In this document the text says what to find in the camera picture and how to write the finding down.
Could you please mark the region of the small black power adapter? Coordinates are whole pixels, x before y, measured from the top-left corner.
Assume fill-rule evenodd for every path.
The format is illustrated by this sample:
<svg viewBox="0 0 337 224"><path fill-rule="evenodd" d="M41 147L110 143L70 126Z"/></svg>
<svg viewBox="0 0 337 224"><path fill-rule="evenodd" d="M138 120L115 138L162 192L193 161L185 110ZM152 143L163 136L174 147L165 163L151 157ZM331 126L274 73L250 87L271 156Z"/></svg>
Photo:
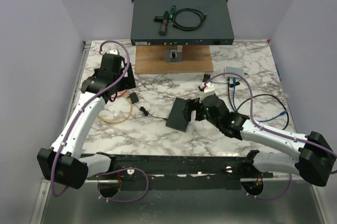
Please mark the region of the small black power adapter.
<svg viewBox="0 0 337 224"><path fill-rule="evenodd" d="M139 102L138 96L136 93L131 93L127 96L127 100L130 104L135 105L135 107L145 116L145 117L152 117L152 118L156 118L156 119L161 119L161 120L165 120L167 121L167 118L163 118L163 117L158 117L158 116L154 116L152 114L150 114L150 112L148 110L146 110L145 107L143 106L138 106L137 103Z"/></svg>

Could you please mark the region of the black network switch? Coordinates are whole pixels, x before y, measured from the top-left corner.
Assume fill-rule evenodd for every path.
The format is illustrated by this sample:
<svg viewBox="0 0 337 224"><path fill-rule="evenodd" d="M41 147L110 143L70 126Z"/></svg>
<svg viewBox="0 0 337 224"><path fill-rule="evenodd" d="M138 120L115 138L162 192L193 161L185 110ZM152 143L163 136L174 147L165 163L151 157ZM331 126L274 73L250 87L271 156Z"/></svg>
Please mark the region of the black network switch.
<svg viewBox="0 0 337 224"><path fill-rule="evenodd" d="M189 122L186 119L187 101L176 98L166 121L166 127L186 132Z"/></svg>

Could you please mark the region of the black power adapter with cable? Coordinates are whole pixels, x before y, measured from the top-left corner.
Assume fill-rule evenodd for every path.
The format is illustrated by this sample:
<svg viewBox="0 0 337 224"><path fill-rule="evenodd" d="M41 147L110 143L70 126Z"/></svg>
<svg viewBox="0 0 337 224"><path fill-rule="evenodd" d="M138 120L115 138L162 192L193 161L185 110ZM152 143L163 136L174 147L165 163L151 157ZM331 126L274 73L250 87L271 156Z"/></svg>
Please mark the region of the black power adapter with cable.
<svg viewBox="0 0 337 224"><path fill-rule="evenodd" d="M245 74L244 74L244 77L245 77L245 78L248 78L248 77L249 77L249 74L248 74L248 73L245 73ZM204 75L203 75L203 80L202 80L202 82L206 82L206 81L209 80L210 78L211 78L211 75L210 75L210 74L204 74ZM235 82L235 84L236 84L236 85L239 85L239 84L240 84L240 81L241 81L241 79L237 79L236 82ZM212 81L212 83L213 83L213 84L223 84L223 85L230 84L231 87L234 86L233 82L231 82L230 80L227 80L226 82L214 82L214 81Z"/></svg>

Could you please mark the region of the white grey small switch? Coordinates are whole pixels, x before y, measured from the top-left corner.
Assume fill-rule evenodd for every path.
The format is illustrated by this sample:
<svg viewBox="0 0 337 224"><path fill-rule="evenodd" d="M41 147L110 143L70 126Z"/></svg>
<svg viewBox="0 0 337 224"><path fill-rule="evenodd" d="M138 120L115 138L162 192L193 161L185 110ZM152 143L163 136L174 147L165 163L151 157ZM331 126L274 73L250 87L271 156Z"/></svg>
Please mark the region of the white grey small switch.
<svg viewBox="0 0 337 224"><path fill-rule="evenodd" d="M227 77L232 78L243 78L245 76L244 69L238 67L226 66L224 72L226 73Z"/></svg>

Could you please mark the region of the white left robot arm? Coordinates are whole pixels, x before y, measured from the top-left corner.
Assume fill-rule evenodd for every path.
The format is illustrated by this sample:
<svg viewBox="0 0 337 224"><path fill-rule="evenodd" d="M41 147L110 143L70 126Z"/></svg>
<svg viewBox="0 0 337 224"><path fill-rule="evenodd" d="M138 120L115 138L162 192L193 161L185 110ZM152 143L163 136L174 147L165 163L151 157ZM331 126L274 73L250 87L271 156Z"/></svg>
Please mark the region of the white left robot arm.
<svg viewBox="0 0 337 224"><path fill-rule="evenodd" d="M49 149L42 148L37 154L45 179L79 189L91 176L112 179L116 175L114 156L99 152L82 157L81 151L93 122L112 96L135 88L129 61L117 50L109 50L93 76L82 83L80 98L65 128Z"/></svg>

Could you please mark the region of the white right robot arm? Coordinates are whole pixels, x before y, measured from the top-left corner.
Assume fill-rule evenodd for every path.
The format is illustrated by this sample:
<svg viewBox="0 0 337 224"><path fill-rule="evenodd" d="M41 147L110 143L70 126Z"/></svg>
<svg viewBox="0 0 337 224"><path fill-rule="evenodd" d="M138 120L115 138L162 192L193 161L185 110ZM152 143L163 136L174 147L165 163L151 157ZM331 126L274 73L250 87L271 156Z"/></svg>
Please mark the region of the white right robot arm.
<svg viewBox="0 0 337 224"><path fill-rule="evenodd" d="M185 100L182 114L187 122L193 111L197 121L207 120L229 138L255 142L278 151L275 155L258 152L254 159L244 162L242 171L247 177L277 171L298 175L315 186L326 186L336 155L320 133L290 133L258 123L247 115L229 111L215 94Z"/></svg>

